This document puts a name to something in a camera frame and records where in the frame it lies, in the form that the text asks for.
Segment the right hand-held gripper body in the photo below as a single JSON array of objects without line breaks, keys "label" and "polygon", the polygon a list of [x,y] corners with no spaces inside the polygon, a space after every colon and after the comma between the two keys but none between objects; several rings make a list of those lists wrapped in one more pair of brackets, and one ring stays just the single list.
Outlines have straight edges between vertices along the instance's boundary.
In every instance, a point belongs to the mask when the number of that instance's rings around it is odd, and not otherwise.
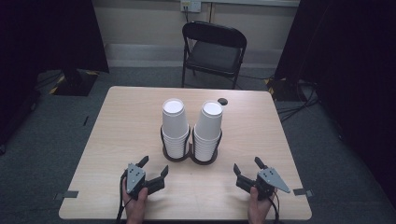
[{"label": "right hand-held gripper body", "polygon": [[242,174],[236,177],[236,186],[247,193],[250,193],[250,188],[255,187],[259,192],[258,200],[261,201],[270,198],[275,189],[280,189],[286,193],[290,193],[290,188],[278,174],[275,168],[261,169],[255,180],[249,179]]}]

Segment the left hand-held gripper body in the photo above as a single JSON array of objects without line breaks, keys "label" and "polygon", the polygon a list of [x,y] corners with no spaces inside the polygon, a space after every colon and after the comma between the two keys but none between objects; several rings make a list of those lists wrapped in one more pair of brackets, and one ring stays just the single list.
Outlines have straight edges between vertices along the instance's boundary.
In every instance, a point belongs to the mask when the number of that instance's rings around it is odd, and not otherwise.
[{"label": "left hand-held gripper body", "polygon": [[134,200],[138,199],[142,188],[148,189],[148,195],[164,188],[164,175],[147,180],[146,172],[140,163],[129,164],[126,176],[126,192]]}]

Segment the black double cup holder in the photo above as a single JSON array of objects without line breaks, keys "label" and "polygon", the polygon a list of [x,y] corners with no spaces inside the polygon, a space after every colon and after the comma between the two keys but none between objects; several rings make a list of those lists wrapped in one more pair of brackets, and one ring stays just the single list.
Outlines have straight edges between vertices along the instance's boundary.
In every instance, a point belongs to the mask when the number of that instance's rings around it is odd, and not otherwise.
[{"label": "black double cup holder", "polygon": [[190,158],[197,164],[208,165],[217,159],[221,137],[222,133],[219,134],[219,137],[214,143],[209,144],[208,147],[204,147],[191,128],[188,128],[180,138],[176,139],[168,137],[161,130],[163,155],[169,161],[179,162]]}]

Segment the stack of white cups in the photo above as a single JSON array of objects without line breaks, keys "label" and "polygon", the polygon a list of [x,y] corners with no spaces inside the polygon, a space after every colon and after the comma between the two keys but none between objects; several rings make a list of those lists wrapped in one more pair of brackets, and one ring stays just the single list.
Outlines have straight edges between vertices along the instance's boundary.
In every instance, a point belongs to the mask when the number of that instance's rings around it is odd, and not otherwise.
[{"label": "stack of white cups", "polygon": [[183,158],[190,134],[185,106],[180,99],[171,98],[163,103],[163,143],[167,155],[172,159]]},{"label": "stack of white cups", "polygon": [[221,138],[223,108],[217,101],[203,103],[193,129],[194,158],[199,162],[212,160]]}]

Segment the person's left hand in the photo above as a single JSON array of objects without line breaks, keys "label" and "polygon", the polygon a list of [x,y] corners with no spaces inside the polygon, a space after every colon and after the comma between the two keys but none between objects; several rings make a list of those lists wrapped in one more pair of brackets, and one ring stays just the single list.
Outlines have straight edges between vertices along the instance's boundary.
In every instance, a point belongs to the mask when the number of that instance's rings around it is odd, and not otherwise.
[{"label": "person's left hand", "polygon": [[122,200],[126,213],[126,224],[143,224],[146,202],[148,198],[148,189],[142,188],[138,193],[138,199],[134,200],[126,189],[122,190]]}]

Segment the person's right hand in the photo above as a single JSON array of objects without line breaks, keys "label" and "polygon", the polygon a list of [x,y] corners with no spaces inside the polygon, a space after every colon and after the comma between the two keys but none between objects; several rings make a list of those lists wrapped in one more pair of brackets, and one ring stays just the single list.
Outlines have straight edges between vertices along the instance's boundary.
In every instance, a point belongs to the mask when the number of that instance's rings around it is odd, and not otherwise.
[{"label": "person's right hand", "polygon": [[259,192],[255,187],[250,188],[250,198],[247,208],[247,219],[249,224],[264,224],[266,217],[272,207],[272,195],[269,199],[258,200]]}]

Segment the grey tape strip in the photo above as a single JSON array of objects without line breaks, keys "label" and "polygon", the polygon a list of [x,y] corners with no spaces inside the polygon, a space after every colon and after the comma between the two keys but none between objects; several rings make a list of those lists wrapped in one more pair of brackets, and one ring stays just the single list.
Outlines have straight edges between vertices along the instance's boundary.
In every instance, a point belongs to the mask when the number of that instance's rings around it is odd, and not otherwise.
[{"label": "grey tape strip", "polygon": [[314,192],[311,189],[294,189],[293,193],[295,196],[305,195],[307,198],[314,196]]},{"label": "grey tape strip", "polygon": [[61,201],[64,198],[77,198],[78,196],[78,191],[77,190],[67,190],[65,192],[57,193],[54,196],[54,199],[56,201]]}]

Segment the black stand base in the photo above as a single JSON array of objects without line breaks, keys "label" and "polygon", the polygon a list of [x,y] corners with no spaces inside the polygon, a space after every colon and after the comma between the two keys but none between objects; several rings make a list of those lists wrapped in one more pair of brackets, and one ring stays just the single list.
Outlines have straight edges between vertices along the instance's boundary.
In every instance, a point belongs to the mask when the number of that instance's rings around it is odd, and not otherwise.
[{"label": "black stand base", "polygon": [[62,71],[62,76],[49,93],[63,96],[88,96],[98,75],[98,72],[77,69]]},{"label": "black stand base", "polygon": [[276,80],[274,78],[267,78],[264,80],[264,83],[274,101],[297,102],[299,100],[297,86],[290,84],[286,79]]}]

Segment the black folding chair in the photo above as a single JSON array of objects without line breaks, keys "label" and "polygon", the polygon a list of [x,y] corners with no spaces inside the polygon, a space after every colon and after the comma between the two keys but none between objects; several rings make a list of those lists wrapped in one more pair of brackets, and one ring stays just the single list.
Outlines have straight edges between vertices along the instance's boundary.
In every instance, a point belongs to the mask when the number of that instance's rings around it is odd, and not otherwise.
[{"label": "black folding chair", "polygon": [[244,60],[247,39],[237,29],[206,21],[187,22],[182,27],[184,39],[182,81],[186,70],[227,77],[236,87]]}]

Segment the black curtain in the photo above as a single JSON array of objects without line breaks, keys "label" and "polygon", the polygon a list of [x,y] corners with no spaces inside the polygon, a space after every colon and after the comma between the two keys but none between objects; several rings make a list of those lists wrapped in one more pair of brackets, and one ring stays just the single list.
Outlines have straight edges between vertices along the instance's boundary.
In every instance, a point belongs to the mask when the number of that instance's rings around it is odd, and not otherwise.
[{"label": "black curtain", "polygon": [[47,70],[106,72],[92,0],[0,0],[0,146],[38,97]]},{"label": "black curtain", "polygon": [[317,84],[396,205],[396,0],[300,0],[275,77]]}]

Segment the white wall socket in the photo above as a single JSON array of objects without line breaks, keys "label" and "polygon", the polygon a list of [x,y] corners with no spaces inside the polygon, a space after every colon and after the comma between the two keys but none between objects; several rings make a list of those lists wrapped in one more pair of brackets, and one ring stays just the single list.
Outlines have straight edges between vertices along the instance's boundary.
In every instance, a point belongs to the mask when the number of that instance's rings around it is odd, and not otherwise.
[{"label": "white wall socket", "polygon": [[200,13],[202,2],[199,0],[180,0],[180,10],[182,12]]}]

